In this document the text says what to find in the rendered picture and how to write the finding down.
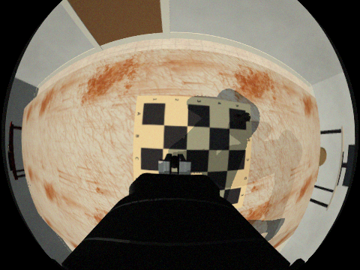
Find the black pawn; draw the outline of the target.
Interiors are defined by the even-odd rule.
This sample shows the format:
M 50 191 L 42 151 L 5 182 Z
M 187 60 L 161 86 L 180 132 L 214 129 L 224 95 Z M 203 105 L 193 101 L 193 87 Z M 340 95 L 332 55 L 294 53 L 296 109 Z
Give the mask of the black pawn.
M 177 168 L 178 167 L 178 156 L 173 155 L 172 156 L 172 168 Z

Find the chessboard with black pieces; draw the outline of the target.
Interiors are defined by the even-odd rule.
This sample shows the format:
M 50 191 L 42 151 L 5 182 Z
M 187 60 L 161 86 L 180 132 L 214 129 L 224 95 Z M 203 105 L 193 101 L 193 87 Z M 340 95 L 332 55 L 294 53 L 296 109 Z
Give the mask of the chessboard with black pieces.
M 249 113 L 235 125 L 233 116 Z M 220 196 L 241 208 L 251 163 L 251 105 L 204 97 L 137 96 L 133 180 L 157 173 L 166 154 L 183 154 L 191 175 L 207 175 Z

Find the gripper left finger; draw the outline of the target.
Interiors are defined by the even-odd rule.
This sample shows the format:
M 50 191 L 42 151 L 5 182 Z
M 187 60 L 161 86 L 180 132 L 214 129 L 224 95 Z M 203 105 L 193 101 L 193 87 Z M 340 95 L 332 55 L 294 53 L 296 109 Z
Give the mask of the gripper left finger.
M 172 173 L 172 154 L 166 154 L 164 160 L 158 161 L 158 174 Z

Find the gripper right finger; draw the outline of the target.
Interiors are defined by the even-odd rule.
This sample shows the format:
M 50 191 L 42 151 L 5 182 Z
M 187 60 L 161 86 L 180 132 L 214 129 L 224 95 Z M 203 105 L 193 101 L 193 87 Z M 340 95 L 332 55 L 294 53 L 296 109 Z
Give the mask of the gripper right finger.
M 178 154 L 178 167 L 177 171 L 179 175 L 190 175 L 191 174 L 191 161 L 185 160 L 183 154 Z

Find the black rook chess piece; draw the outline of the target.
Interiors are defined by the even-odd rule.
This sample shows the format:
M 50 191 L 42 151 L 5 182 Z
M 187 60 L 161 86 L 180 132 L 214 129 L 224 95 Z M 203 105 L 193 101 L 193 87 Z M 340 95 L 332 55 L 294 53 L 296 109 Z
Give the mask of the black rook chess piece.
M 241 125 L 242 122 L 248 122 L 250 121 L 251 116 L 249 116 L 250 114 L 248 112 L 243 113 L 242 115 L 239 114 L 235 114 L 233 116 L 233 122 L 235 125 Z

